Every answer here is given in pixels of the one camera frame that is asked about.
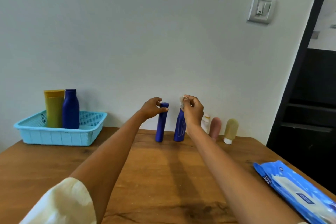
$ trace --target bottle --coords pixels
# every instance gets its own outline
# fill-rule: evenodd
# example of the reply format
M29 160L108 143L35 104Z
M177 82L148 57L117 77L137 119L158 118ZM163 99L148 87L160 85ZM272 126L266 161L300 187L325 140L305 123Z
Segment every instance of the bottle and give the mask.
M45 107L47 112L47 128L62 128L62 107L64 90L45 90Z
M79 102L76 96L76 89L65 90L62 121L63 128L79 128Z
M210 115L208 114L204 114L202 121L201 121L201 128L203 128L203 130L208 133L209 132L209 121L210 121Z
M235 139L238 131L239 123L236 119L229 119L226 124L224 132L224 142L232 144L232 140Z
M210 124L210 131L209 131L209 136L216 141L219 133L221 132L222 129L222 121L218 117L214 117L211 121Z
M161 103L160 108L168 108L169 103ZM159 114L159 119L157 121L157 129L155 135L155 141L161 143L163 140L163 133L165 132L166 119L168 112L162 112Z
M186 133L186 121L184 120L184 112L180 108L180 112L177 117L176 121L176 128L174 133L174 141L175 142L181 142L184 140L184 134Z

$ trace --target wet wipes package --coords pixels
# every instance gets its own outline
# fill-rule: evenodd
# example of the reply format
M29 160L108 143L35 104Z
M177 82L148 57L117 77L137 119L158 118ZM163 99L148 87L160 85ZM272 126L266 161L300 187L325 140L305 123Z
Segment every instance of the wet wipes package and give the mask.
M255 170L311 224L336 224L336 204L283 162L253 164Z

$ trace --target wood grain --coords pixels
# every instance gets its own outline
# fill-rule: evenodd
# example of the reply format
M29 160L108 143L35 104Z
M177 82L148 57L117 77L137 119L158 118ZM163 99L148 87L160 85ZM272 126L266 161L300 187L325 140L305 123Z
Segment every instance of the wood grain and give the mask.
M20 141L0 154L0 223L18 223L49 188L70 175L116 130L104 127L89 147ZM154 139L155 131L139 130L103 223L237 223L190 138L176 143L173 132L165 132L162 143ZM237 137L232 145L221 140L218 144L266 187L253 162L284 161L253 138ZM331 192L312 183L336 200Z

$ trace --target switch plate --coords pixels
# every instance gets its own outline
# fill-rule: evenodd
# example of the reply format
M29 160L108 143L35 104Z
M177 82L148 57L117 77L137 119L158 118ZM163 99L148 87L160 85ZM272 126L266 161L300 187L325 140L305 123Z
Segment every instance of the switch plate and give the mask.
M277 0L252 0L248 21L269 24L274 15Z

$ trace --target light blue plastic basket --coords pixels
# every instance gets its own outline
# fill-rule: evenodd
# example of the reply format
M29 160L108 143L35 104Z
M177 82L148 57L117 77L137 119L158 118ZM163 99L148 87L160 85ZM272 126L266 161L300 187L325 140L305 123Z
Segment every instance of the light blue plastic basket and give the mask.
M14 124L27 144L89 146L103 128L105 112L79 112L79 129L46 128L46 111Z

